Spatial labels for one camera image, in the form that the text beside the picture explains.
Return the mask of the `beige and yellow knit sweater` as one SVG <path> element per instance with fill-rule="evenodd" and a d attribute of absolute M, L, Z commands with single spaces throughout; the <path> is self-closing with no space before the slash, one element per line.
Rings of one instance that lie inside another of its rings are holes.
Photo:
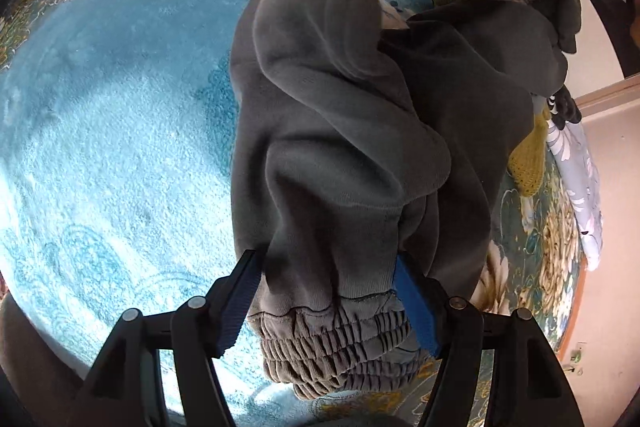
<path fill-rule="evenodd" d="M 524 196 L 544 174 L 546 98 L 566 63 L 558 36 L 523 0 L 434 0 L 423 115 L 445 139 L 442 200 L 492 202 L 505 173 Z"/>

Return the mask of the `dark grey sweatpants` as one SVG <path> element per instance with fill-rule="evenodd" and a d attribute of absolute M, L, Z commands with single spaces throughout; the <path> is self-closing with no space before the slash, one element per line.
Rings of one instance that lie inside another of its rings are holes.
<path fill-rule="evenodd" d="M 396 259 L 473 294 L 508 158 L 579 28 L 579 0 L 250 0 L 231 206 L 236 249 L 267 251 L 248 321 L 272 381 L 313 400 L 416 377 Z"/>

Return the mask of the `teal floral bed blanket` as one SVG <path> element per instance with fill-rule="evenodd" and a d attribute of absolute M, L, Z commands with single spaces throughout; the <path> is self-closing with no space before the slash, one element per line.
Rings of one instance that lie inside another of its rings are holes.
<path fill-rule="evenodd" d="M 38 0 L 16 0 L 35 12 Z M 60 0 L 1 75 L 1 421 L 70 426 L 80 389 L 122 312 L 177 310 L 234 269 L 232 160 L 240 106 L 236 28 L 250 0 Z M 480 292 L 506 174 L 491 213 Z M 262 251 L 262 279 L 267 251 Z M 248 308 L 213 365 L 232 426 L 421 426 L 440 362 L 393 391 L 298 399 L 266 374 Z M 485 426 L 494 354 L 471 419 Z M 169 426 L 187 426 L 174 357 L 160 351 Z"/>

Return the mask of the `grey floral duvet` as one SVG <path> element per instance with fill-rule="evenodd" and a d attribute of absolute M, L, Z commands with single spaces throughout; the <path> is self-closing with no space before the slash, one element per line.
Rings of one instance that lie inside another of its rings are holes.
<path fill-rule="evenodd" d="M 600 176 L 589 150 L 584 126 L 568 122 L 560 129 L 549 120 L 547 144 L 574 209 L 587 270 L 596 271 L 603 246 Z"/>

